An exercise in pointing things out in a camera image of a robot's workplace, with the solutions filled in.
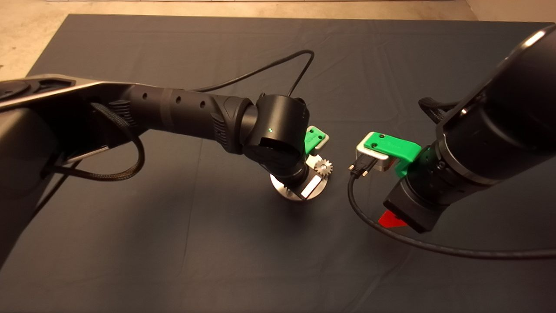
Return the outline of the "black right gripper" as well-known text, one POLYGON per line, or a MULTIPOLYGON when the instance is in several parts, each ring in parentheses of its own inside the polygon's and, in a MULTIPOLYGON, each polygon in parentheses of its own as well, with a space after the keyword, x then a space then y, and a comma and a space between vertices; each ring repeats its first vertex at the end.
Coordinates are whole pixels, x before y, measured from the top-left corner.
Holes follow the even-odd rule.
POLYGON ((410 226, 417 233, 430 232, 446 206, 423 200, 407 180, 399 180, 387 194, 383 205, 388 209, 378 219, 384 228, 410 226))

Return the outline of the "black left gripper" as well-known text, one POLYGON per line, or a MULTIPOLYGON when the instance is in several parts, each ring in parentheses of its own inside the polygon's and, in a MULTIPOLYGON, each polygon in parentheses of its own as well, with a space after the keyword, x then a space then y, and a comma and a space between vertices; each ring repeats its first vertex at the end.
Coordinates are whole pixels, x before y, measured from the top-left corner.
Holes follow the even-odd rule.
POLYGON ((285 186, 285 197, 294 201, 306 201, 317 196, 325 177, 313 168, 305 168, 302 178, 295 184, 285 186))

